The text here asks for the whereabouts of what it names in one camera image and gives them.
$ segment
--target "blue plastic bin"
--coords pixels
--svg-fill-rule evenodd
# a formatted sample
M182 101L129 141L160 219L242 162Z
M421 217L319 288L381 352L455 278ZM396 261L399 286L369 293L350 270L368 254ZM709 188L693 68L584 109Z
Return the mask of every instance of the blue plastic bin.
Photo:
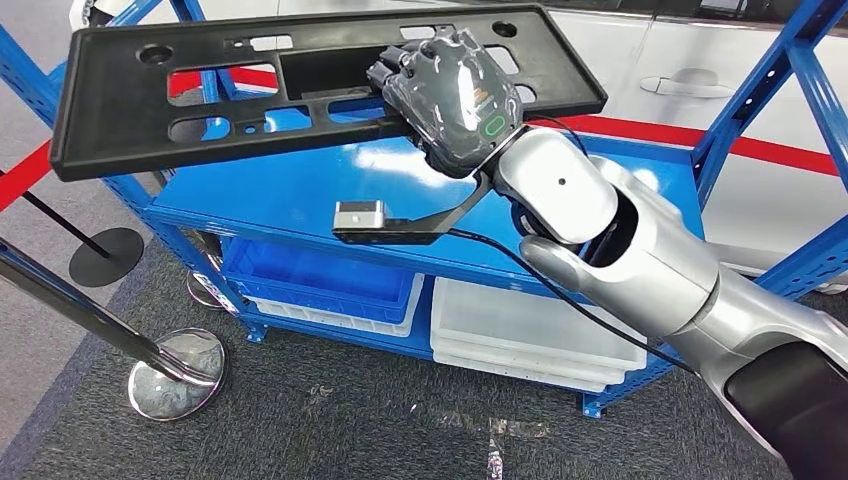
M233 239L221 267L242 294L393 325L403 322L414 272L314 250Z

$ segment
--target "black cable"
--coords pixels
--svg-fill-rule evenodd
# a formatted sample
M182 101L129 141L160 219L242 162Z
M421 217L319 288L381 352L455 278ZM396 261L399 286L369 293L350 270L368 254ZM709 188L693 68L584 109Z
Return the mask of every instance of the black cable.
M586 151L586 146L583 145L583 140L580 140L580 136L574 133L574 130L572 130L571 127L562 123L560 119L554 117L546 117L545 115L534 115L532 118L529 118L528 121L529 120L547 120L549 122L553 122L559 125L563 130L568 131L568 133L570 133L571 136L574 137L574 141L577 142L577 146L580 147L580 151L583 152L583 155L586 155L587 157L589 156L589 152Z
M622 332L621 330L619 330L619 329L613 327L612 325L608 324L607 322L601 320L600 318L598 318L597 316L592 314L592 312L583 308L582 305L580 305L579 303L577 303L576 301L571 299L562 290L560 290L557 286L555 286L553 283L551 283L550 280L545 278L541 273L537 272L536 269L534 269L527 262L525 262L521 257L516 255L515 253L513 253L512 250L506 248L505 246L501 245L500 243L498 243L498 242L496 242L496 241L492 240L491 238L486 237L484 235L480 235L480 234L477 234L477 233L474 233L474 232L468 232L468 231L465 231L465 230L460 230L458 228L451 228L450 230L448 230L447 233L448 233L448 235L453 235L454 237L465 238L465 239L468 239L468 240L474 240L475 242L485 243L486 245L489 245L490 247L496 248L501 253L503 253L504 255L511 258L512 261L517 263L521 268L526 270L527 273L529 273L534 278L536 278L536 280L538 280L542 285L547 287L548 290L553 292L557 297L559 297L560 299L565 301L565 303L571 305L572 308L574 308L575 310L577 310L581 314L589 317L589 320L600 325L602 328L604 328L608 332L614 334L618 338L621 338L621 339L623 339L623 340L625 340L625 341L627 341L627 342L629 342L629 343L631 343L631 344L633 344L633 345L635 345L639 348L642 348L642 349L656 355L657 357L665 360L666 362L668 362L672 365L675 365L677 367L680 367L682 370L685 370L685 371L687 371L687 372L689 372L693 375L697 375L695 373L695 370L692 370L692 367L690 367L689 365L686 365L685 363L681 362L680 360L657 350L656 348L648 345L645 342L636 340L635 338L631 337L630 335Z

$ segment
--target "car door handle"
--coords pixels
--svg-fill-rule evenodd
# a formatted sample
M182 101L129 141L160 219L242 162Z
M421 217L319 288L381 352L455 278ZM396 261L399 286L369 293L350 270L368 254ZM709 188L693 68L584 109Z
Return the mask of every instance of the car door handle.
M727 98L734 89L720 85L718 75L703 68L683 68L671 77L651 76L639 81L642 90L657 95L692 98Z

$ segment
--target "stacked storage bin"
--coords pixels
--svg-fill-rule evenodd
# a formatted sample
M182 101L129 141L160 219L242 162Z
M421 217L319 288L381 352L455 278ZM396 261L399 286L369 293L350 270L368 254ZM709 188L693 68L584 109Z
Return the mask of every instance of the stacked storage bin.
M424 277L313 250L233 239L221 268L265 314L409 336Z
M645 340L606 311L603 320ZM645 367L647 353L562 300L445 278L433 291L433 359L474 370L600 392Z

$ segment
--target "carpet floor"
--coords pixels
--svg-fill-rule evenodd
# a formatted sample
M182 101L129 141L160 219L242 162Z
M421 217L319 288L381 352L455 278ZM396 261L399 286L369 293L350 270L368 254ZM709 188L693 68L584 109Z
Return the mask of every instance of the carpet floor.
M188 419L145 420L127 400L133 362L89 339L60 376L78 383L63 408L28 450L16 443L16 477L474 479L494 439L510 480L790 478L681 372L593 420L577 396L531 382L279 330L249 344L232 317L190 300L184 275L154 243L111 306L150 336L219 334L231 360L220 394ZM810 301L848 310L841 297Z

